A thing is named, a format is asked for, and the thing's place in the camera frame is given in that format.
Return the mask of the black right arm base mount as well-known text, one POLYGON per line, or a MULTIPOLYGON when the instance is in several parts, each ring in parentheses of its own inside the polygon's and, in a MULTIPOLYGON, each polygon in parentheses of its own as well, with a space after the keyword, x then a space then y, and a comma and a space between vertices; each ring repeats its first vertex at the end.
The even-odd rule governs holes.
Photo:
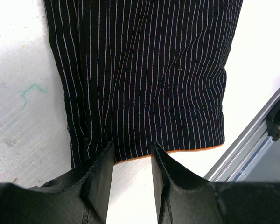
POLYGON ((273 141, 280 138, 280 100, 272 108, 266 117, 267 132, 273 141))

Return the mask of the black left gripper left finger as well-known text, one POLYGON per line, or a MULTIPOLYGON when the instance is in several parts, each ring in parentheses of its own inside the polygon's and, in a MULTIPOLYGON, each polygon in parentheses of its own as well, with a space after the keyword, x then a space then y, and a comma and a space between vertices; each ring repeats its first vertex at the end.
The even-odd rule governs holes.
POLYGON ((0 183, 0 224, 105 224, 114 145, 40 187, 0 183))

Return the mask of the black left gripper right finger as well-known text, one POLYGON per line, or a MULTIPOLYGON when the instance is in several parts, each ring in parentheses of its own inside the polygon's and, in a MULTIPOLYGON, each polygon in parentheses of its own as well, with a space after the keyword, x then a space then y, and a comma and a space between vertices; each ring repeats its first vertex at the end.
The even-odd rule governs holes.
POLYGON ((211 182, 157 142, 151 163, 160 224, 280 224, 280 182, 211 182))

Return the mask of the black striped underwear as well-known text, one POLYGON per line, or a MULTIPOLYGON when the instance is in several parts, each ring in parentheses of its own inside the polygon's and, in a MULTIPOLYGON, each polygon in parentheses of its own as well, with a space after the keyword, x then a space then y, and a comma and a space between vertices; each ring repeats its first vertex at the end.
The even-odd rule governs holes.
POLYGON ((225 65, 240 0, 46 0, 71 166, 224 143, 225 65))

